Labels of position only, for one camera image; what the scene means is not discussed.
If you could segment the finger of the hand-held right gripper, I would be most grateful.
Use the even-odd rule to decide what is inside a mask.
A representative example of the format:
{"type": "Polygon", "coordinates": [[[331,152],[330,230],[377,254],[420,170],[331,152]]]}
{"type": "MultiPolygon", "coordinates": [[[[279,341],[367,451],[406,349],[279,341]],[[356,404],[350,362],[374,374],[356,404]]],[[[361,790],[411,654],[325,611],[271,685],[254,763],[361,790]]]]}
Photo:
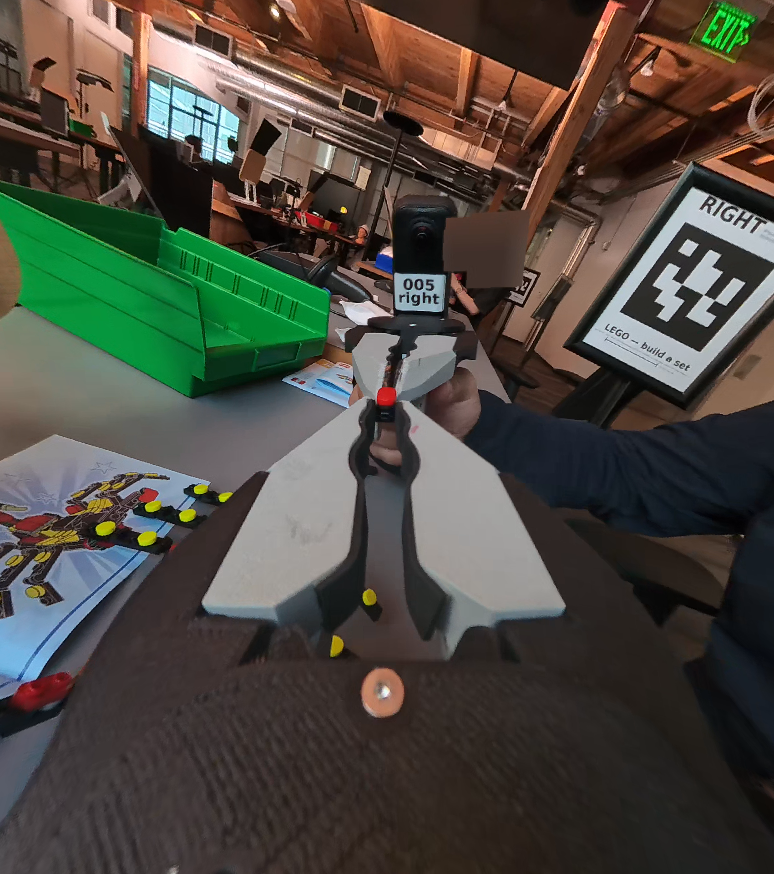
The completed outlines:
{"type": "Polygon", "coordinates": [[[455,335],[401,335],[396,370],[397,403],[417,402],[448,382],[457,365],[455,335]]]}
{"type": "Polygon", "coordinates": [[[396,344],[397,335],[363,335],[356,343],[351,353],[354,370],[352,406],[360,400],[376,400],[383,389],[395,398],[396,344]]]}

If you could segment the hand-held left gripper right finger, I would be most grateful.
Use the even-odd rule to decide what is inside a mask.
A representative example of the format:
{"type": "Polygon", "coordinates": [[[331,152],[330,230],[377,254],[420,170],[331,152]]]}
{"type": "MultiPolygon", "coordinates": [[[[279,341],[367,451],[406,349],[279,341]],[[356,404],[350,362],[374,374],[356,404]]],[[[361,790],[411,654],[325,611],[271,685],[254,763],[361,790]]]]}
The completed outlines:
{"type": "Polygon", "coordinates": [[[440,636],[452,656],[471,628],[563,615],[563,597],[495,467],[410,402],[396,404],[395,434],[404,591],[419,636],[440,636]]]}

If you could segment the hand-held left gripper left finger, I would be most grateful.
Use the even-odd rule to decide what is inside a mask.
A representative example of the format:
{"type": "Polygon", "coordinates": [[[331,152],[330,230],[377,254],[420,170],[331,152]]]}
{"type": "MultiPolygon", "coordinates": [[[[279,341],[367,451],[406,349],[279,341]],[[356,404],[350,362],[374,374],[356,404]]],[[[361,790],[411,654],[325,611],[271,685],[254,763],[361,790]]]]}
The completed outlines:
{"type": "Polygon", "coordinates": [[[359,401],[267,471],[202,598],[209,615],[333,632],[365,588],[370,403],[359,401]]]}

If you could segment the person's right forearm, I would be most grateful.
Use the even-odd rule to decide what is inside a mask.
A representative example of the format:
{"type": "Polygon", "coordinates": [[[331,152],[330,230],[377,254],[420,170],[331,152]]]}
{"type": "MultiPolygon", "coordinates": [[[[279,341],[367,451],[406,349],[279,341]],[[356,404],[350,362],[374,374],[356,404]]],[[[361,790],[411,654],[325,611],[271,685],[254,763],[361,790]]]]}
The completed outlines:
{"type": "Polygon", "coordinates": [[[745,533],[774,478],[774,403],[647,431],[603,430],[478,393],[467,445],[552,508],[655,537],[745,533]]]}

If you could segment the open lego instruction booklet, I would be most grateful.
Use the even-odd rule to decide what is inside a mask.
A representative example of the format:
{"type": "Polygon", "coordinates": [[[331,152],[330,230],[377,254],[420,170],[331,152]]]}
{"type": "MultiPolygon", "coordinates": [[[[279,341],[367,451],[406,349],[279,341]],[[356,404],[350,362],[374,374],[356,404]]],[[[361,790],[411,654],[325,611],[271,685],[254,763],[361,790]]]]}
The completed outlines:
{"type": "Polygon", "coordinates": [[[169,537],[140,502],[195,508],[206,480],[53,435],[0,460],[0,697],[37,680],[84,619],[150,556],[88,539],[114,521],[169,537]]]}

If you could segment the red yellow black lego assembly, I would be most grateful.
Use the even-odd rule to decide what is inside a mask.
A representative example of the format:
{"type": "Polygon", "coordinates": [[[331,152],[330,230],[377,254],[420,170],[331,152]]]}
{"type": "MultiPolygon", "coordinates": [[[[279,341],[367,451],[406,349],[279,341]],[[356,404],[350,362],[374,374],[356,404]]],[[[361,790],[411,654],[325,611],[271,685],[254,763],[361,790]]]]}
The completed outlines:
{"type": "Polygon", "coordinates": [[[76,685],[76,676],[59,672],[22,683],[0,697],[0,737],[10,737],[56,717],[76,685]]]}

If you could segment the person's right hand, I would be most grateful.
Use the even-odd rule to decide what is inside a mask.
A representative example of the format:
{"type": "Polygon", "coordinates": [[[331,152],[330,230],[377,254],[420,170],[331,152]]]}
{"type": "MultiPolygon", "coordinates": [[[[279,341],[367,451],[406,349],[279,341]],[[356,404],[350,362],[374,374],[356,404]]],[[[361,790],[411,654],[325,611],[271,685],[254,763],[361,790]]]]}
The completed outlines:
{"type": "MultiPolygon", "coordinates": [[[[425,412],[454,438],[465,440],[481,414],[479,388],[468,368],[459,366],[448,382],[427,394],[425,412]]],[[[401,467],[402,453],[392,425],[381,426],[380,436],[371,444],[370,455],[381,465],[401,467]]]]}

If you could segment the small white blue leaflet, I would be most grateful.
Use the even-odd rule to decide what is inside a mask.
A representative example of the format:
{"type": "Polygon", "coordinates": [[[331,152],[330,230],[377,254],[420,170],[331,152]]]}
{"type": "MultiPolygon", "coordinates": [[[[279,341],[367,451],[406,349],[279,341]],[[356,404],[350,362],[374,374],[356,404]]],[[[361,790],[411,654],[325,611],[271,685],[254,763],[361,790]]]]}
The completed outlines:
{"type": "Polygon", "coordinates": [[[354,388],[354,371],[347,363],[321,358],[287,375],[282,382],[347,409],[354,388]]]}

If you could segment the black barcode scanner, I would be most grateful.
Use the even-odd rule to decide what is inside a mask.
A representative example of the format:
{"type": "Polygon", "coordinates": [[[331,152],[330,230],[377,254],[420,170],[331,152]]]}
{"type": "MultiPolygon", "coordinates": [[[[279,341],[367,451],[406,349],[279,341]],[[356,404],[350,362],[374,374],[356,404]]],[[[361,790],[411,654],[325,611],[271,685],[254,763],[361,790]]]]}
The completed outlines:
{"type": "Polygon", "coordinates": [[[337,257],[333,255],[312,259],[302,254],[287,251],[261,251],[258,260],[278,269],[284,274],[305,281],[318,289],[327,290],[351,302],[373,300],[370,291],[358,281],[339,271],[337,257]]]}

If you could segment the black floor lamp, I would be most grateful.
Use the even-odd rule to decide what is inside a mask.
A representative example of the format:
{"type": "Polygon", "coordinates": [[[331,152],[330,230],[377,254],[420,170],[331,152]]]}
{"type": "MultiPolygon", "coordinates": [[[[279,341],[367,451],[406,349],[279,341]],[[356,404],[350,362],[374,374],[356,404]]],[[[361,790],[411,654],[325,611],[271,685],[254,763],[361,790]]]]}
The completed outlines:
{"type": "Polygon", "coordinates": [[[389,189],[390,180],[392,177],[393,169],[395,167],[395,161],[398,157],[398,153],[400,147],[403,142],[403,137],[412,137],[418,138],[424,132],[423,125],[417,120],[409,117],[408,115],[403,115],[398,111],[387,111],[383,114],[383,120],[389,125],[393,131],[395,132],[395,141],[392,151],[390,153],[390,158],[388,159],[388,163],[385,169],[384,179],[381,185],[381,192],[379,195],[379,199],[377,201],[377,205],[374,209],[374,215],[372,218],[372,222],[369,228],[369,235],[367,237],[366,244],[363,248],[363,259],[364,260],[372,260],[376,254],[374,252],[375,243],[376,243],[376,229],[378,221],[381,217],[381,211],[386,202],[386,194],[389,189]]]}

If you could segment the small framed marker sign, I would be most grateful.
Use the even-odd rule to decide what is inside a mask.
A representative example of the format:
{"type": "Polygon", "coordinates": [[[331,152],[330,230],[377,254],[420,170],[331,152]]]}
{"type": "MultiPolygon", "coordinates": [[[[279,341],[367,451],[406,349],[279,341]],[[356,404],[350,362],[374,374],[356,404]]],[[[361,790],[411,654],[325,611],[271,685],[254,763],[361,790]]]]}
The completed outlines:
{"type": "Polygon", "coordinates": [[[515,307],[524,308],[540,277],[541,273],[538,270],[524,268],[521,283],[509,293],[506,300],[515,307]]]}

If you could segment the black office chair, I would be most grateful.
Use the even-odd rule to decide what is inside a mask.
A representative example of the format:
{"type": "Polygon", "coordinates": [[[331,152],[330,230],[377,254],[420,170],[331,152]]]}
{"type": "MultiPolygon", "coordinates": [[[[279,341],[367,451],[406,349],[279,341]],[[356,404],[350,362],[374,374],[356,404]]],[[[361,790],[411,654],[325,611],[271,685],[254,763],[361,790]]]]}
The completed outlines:
{"type": "Polygon", "coordinates": [[[694,559],[595,519],[566,516],[564,522],[632,587],[657,626],[663,627],[680,607],[708,617],[720,612],[723,587],[694,559]]]}

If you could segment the green plastic bin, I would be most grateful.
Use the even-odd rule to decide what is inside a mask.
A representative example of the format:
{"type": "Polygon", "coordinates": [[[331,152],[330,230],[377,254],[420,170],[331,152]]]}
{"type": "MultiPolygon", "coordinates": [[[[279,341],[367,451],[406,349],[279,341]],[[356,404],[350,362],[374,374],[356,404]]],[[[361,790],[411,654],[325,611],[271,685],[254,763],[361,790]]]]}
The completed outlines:
{"type": "Polygon", "coordinates": [[[188,398],[299,369],[326,290],[162,219],[0,181],[19,304],[188,398]]]}

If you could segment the person's torso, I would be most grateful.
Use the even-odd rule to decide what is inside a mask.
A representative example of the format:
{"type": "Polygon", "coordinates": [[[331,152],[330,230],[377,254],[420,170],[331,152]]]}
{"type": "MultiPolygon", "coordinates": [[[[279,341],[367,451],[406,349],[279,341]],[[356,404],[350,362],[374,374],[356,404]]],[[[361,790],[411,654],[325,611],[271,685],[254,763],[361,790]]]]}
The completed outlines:
{"type": "Polygon", "coordinates": [[[693,423],[693,514],[738,535],[692,677],[731,770],[774,833],[774,401],[693,423]]]}

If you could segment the green exit sign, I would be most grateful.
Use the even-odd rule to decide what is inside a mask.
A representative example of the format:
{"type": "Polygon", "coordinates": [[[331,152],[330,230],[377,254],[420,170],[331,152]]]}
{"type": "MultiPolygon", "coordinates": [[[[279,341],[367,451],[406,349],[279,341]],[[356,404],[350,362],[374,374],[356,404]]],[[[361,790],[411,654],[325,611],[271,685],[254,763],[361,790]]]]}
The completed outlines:
{"type": "Polygon", "coordinates": [[[753,36],[760,16],[727,1],[712,1],[700,17],[688,44],[734,64],[753,36]]]}

